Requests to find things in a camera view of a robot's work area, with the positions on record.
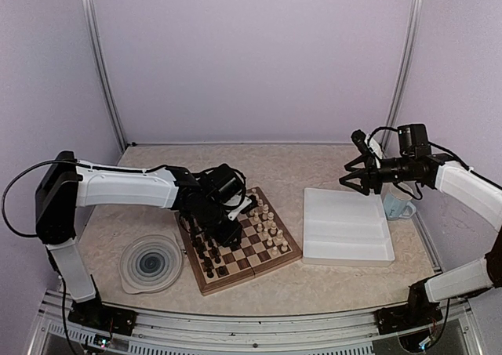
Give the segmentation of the white plastic tray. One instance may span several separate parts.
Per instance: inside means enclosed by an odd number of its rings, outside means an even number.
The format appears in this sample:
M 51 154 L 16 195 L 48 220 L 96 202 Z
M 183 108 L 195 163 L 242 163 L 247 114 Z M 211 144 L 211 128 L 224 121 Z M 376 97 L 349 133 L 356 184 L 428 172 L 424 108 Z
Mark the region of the white plastic tray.
M 303 262 L 388 267 L 395 261 L 379 195 L 306 188 Z

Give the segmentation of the dark piece back rank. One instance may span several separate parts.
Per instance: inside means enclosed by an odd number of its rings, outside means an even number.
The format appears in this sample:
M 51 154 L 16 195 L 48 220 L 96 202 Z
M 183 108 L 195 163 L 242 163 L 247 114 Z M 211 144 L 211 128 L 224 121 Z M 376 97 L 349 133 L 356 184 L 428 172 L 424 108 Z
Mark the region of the dark piece back rank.
M 204 265 L 207 269 L 212 269 L 213 268 L 213 263 L 211 261 L 211 259 L 205 259 L 204 260 Z

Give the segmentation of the wooden chess board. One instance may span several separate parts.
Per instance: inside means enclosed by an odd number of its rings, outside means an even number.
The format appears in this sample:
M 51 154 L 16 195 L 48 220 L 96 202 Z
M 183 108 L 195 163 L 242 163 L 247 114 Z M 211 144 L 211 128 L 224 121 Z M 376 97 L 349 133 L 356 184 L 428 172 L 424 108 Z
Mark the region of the wooden chess board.
M 293 252 L 265 261 L 264 263 L 254 263 L 254 259 L 249 260 L 246 258 L 241 248 L 241 243 L 231 247 L 222 247 L 212 239 L 215 244 L 214 247 L 217 248 L 218 251 L 217 255 L 221 259 L 221 262 L 216 264 L 214 262 L 215 256 L 211 254 L 211 248 L 207 243 L 207 241 L 211 238 L 209 238 L 208 235 L 199 228 L 196 221 L 189 221 L 179 215 L 176 215 L 176 221 L 180 229 L 180 236 L 184 243 L 184 250 L 191 264 L 199 291 L 204 296 L 212 295 L 216 292 L 221 292 L 225 289 L 250 281 L 256 277 L 261 277 L 302 258 L 302 250 L 300 246 L 296 243 L 280 216 L 279 223 L 286 228 L 287 239 L 293 242 Z M 189 223 L 193 223 L 197 227 L 197 234 L 199 234 L 199 238 L 195 242 L 191 241 Z M 195 250 L 197 243 L 205 244 L 206 250 L 204 253 L 206 257 L 203 260 L 200 260 L 198 253 Z M 214 272 L 214 276 L 212 278 L 207 277 L 207 268 L 204 265 L 205 259 L 211 259 L 213 263 L 212 270 Z M 224 277 L 219 277 L 217 274 L 216 269 L 220 266 L 226 266 L 227 268 L 227 275 Z

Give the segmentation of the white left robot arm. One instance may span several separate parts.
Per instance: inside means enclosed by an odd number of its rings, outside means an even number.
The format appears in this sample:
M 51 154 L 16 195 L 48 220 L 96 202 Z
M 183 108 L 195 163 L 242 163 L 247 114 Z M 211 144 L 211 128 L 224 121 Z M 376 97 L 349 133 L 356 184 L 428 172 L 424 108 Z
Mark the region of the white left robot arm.
M 131 168 L 78 160 L 69 150 L 49 161 L 35 191 L 35 232 L 65 281 L 78 312 L 95 328 L 110 311 L 99 302 L 98 287 L 78 249 L 77 212 L 100 206 L 144 206 L 191 216 L 217 244 L 240 238 L 238 216 L 256 205 L 246 178 L 226 163 L 201 172 L 174 165 Z

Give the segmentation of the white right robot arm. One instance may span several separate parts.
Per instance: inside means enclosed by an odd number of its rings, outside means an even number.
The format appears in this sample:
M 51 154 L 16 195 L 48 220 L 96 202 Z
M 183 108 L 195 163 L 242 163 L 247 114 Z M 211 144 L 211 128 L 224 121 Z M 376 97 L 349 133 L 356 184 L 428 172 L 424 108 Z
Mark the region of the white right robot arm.
M 345 166 L 340 185 L 361 194 L 379 194 L 386 183 L 414 183 L 442 194 L 435 198 L 437 223 L 470 230 L 461 240 L 479 240 L 463 265 L 418 281 L 409 289 L 402 321 L 416 327 L 431 315 L 432 303 L 477 296 L 501 286 L 501 186 L 476 172 L 450 149 L 429 140 L 423 124 L 390 128 L 398 137 L 399 155 L 386 158 L 373 134 L 355 130 L 356 159 Z

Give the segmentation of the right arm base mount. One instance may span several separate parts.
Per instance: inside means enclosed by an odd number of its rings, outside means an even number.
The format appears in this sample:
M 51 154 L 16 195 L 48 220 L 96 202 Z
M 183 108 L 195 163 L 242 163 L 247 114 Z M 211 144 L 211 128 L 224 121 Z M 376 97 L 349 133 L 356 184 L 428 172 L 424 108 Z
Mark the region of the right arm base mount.
M 424 353 L 442 337 L 449 316 L 449 306 L 448 299 L 446 313 L 442 314 L 440 303 L 429 301 L 425 282 L 419 281 L 409 288 L 406 303 L 381 308 L 375 312 L 378 333 L 387 335 L 431 324 L 432 329 L 415 331 L 399 338 L 402 348 L 407 352 Z

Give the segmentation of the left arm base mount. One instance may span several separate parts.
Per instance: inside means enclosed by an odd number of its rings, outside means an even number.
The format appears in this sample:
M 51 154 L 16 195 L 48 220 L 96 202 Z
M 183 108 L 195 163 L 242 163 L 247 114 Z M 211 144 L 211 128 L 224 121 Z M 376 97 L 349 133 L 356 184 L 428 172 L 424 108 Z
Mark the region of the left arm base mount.
M 131 336 L 137 313 L 133 310 L 105 305 L 91 276 L 95 296 L 85 302 L 73 301 L 68 320 L 83 327 L 106 331 L 110 334 Z

